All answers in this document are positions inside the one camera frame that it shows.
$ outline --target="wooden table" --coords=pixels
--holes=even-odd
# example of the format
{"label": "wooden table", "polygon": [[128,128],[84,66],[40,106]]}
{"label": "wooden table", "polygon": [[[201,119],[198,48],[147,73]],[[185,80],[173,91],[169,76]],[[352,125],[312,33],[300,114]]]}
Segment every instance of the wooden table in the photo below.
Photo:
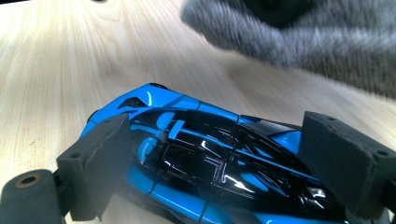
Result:
{"label": "wooden table", "polygon": [[[55,159],[78,139],[94,110],[147,82],[293,124],[300,125],[307,110],[328,114],[396,149],[395,101],[215,49],[180,21],[182,4],[37,0],[0,6],[1,188],[29,170],[54,171]],[[156,222],[164,223],[117,196],[103,221]]]}

